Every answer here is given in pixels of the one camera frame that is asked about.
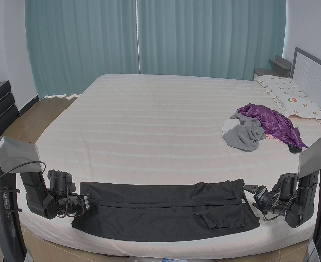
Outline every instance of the striped bed sheet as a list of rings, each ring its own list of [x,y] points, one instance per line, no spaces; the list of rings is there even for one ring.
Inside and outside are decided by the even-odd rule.
[[[48,169],[80,182],[194,184],[243,178],[245,184],[277,182],[298,171],[299,154],[276,140],[243,152],[226,145],[221,127],[247,103],[279,110],[258,82],[164,75],[103,75],[49,125],[37,141]],[[321,137],[321,121],[291,117],[302,140]],[[315,214],[292,229],[282,218],[262,220],[244,233],[183,242],[129,242],[99,238],[71,227],[71,218],[51,221],[32,214],[18,187],[20,219],[36,236],[68,247],[109,255],[163,258],[231,258],[279,249],[308,239]],[[247,193],[250,205],[253,195]]]

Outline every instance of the pillowcase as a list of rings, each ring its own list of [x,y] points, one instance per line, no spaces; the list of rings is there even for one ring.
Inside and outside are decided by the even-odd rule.
[[[297,115],[321,120],[320,108],[303,93],[292,78],[266,75],[258,76],[254,80],[266,89],[284,116]]]

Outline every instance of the mattress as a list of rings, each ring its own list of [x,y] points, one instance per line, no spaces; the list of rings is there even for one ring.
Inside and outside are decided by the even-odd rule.
[[[195,184],[243,178],[270,190],[280,174],[298,171],[299,154],[276,140],[243,152],[226,145],[221,127],[247,103],[278,106],[256,81],[192,76],[104,75],[66,109],[37,141],[47,169],[80,182]],[[321,137],[321,121],[292,117],[303,142]],[[195,241],[130,242],[96,237],[71,226],[71,218],[32,214],[18,177],[20,220],[39,238],[109,255],[162,258],[232,258],[276,250],[308,239],[316,214],[298,228],[282,217],[248,232]],[[250,205],[253,195],[246,193]]]

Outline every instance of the teal curtain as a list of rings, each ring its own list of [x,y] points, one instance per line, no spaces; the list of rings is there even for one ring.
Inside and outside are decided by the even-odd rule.
[[[252,80],[282,55],[285,0],[138,0],[141,74]]]
[[[103,74],[139,73],[135,0],[26,0],[40,98],[80,94]]]

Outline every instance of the purple cloth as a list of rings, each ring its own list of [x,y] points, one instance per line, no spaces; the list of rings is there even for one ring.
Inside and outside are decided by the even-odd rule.
[[[256,117],[266,133],[280,139],[287,145],[295,147],[307,147],[300,138],[298,128],[294,128],[292,122],[277,111],[273,111],[263,105],[247,104],[237,110],[242,115]]]

